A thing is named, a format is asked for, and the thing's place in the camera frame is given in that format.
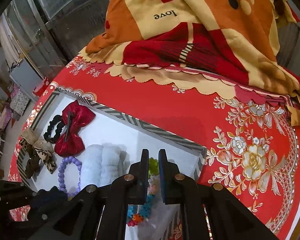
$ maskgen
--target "floor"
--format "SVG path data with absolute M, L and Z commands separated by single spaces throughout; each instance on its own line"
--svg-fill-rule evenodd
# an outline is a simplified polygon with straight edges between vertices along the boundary
M 32 109 L 34 108 L 35 103 L 30 102 L 23 114 L 22 117 L 20 117 L 19 121 L 16 121 L 11 127 L 11 120 L 7 125 L 6 128 L 6 136 L 5 136 L 5 143 L 3 145 L 3 155 L 1 157 L 0 162 L 0 169 L 4 170 L 4 180 L 8 180 L 9 175 L 9 169 L 10 169 L 10 163 L 12 160 L 12 156 L 14 153 L 14 149 L 16 147 L 16 143 L 18 141 L 18 138 L 20 136 L 21 130 L 26 123 L 26 120 L 28 119 Z

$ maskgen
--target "red satin bow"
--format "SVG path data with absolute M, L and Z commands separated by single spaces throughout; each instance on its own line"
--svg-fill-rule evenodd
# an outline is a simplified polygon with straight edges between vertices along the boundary
M 85 149 L 83 141 L 77 133 L 81 127 L 91 123 L 96 116 L 86 106 L 79 105 L 77 100 L 67 105 L 62 111 L 62 120 L 65 125 L 68 124 L 68 113 L 71 113 L 72 119 L 67 140 L 65 141 L 66 132 L 64 132 L 54 147 L 54 151 L 61 157 L 77 155 Z

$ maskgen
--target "black scrunchie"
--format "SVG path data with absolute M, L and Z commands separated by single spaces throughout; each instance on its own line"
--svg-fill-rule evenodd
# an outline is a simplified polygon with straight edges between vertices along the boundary
M 55 125 L 57 124 L 57 129 L 56 129 L 56 134 L 53 138 L 50 137 L 51 133 L 52 133 L 52 130 L 53 128 L 55 127 Z M 62 131 L 62 128 L 65 126 L 63 120 L 62 120 L 62 116 L 57 114 L 53 119 L 52 121 L 50 121 L 50 124 L 48 126 L 48 129 L 47 129 L 47 132 L 44 133 L 43 135 L 43 138 L 47 141 L 47 142 L 50 142 L 50 143 L 53 143 L 55 144 L 58 139 L 60 138 L 61 136 L 61 131 Z

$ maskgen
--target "purple bead bracelet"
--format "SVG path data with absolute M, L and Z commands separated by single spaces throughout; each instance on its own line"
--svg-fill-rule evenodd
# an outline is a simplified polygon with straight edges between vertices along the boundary
M 68 163 L 74 163 L 79 171 L 79 175 L 81 175 L 81 168 L 82 168 L 82 163 L 76 159 L 73 156 L 69 156 L 66 158 L 62 159 L 62 162 L 60 163 L 60 168 L 58 169 L 59 173 L 58 173 L 58 181 L 59 181 L 59 190 L 63 191 L 64 193 L 67 193 L 66 190 L 66 184 L 65 184 L 65 169 L 68 165 Z M 77 195 L 80 192 L 80 177 L 79 177 L 79 183 L 78 183 L 78 187 L 76 192 L 74 193 L 67 193 L 68 198 L 74 197 L 75 195 Z

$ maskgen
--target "metal door frame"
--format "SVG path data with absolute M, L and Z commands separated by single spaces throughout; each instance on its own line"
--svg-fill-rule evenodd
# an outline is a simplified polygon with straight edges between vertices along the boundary
M 12 6 L 12 8 L 13 8 L 13 10 L 14 10 L 14 13 L 16 14 L 16 16 L 17 16 L 17 19 L 18 19 L 18 22 L 20 23 L 20 26 L 21 26 L 21 28 L 22 28 L 22 30 L 25 32 L 25 34 L 28 36 L 28 38 L 29 38 L 29 40 L 30 40 L 30 46 L 33 48 L 33 47 L 35 47 L 39 42 L 40 42 L 40 40 L 36 37 L 36 43 L 34 43 L 32 40 L 31 40 L 31 37 L 30 37 L 30 34 L 29 34 L 29 32 L 26 30 L 26 28 L 25 28 L 25 26 L 24 26 L 24 23 L 23 23 L 23 21 L 22 21 L 22 19 L 21 19 L 21 16 L 20 16 L 20 13 L 19 13 L 19 10 L 18 10 L 18 8 L 17 8 L 17 6 L 16 6 L 16 1 L 15 0 L 12 0 L 11 1 L 11 6 Z M 47 65 L 49 65 L 49 61 L 48 61 L 48 59 L 46 59 L 46 57 L 44 56 L 44 54 L 42 54 L 42 52 L 40 51 L 40 49 L 38 49 L 37 48 L 37 50 L 39 51 L 39 53 L 40 53 L 40 55 L 42 56 L 42 58 L 47 62 Z
M 49 30 L 47 29 L 45 23 L 43 22 L 40 13 L 34 3 L 34 0 L 27 0 L 28 4 L 32 10 L 32 13 L 34 14 L 35 19 L 37 20 L 39 26 L 40 26 L 40 30 L 43 32 L 43 34 L 45 35 L 45 37 L 48 39 L 49 43 L 52 45 L 53 49 L 55 50 L 56 54 L 58 55 L 59 59 L 60 59 L 60 63 L 61 65 L 65 66 L 68 64 L 68 61 L 66 60 L 66 57 L 62 54 L 62 52 L 60 51 L 59 47 L 57 46 L 57 44 L 55 43 L 53 37 L 51 36 Z
M 3 12 L 2 15 L 3 15 L 3 17 L 5 17 L 5 20 L 6 20 L 7 24 L 8 24 L 8 26 L 9 26 L 9 29 L 10 29 L 10 31 L 11 31 L 11 33 L 12 33 L 12 36 L 13 36 L 14 40 L 16 41 L 16 44 L 18 44 L 18 47 L 19 47 L 18 49 L 19 49 L 19 51 L 21 51 L 21 52 L 23 53 L 23 55 L 25 56 L 26 60 L 29 62 L 30 66 L 32 67 L 32 69 L 33 69 L 33 70 L 37 73 L 37 75 L 38 75 L 39 77 L 41 77 L 41 79 L 43 80 L 43 79 L 45 78 L 45 76 L 41 73 L 41 71 L 40 71 L 39 68 L 36 66 L 36 64 L 34 63 L 34 61 L 32 60 L 32 58 L 30 57 L 30 55 L 23 49 L 23 47 L 21 46 L 20 42 L 19 42 L 18 39 L 17 39 L 16 33 L 14 32 L 14 29 L 13 29 L 12 24 L 11 24 L 11 22 L 10 22 L 10 19 L 9 19 L 9 17 L 8 17 L 8 12 L 7 12 L 7 10 L 8 10 L 9 5 L 8 5 L 7 8 L 4 10 L 4 12 Z

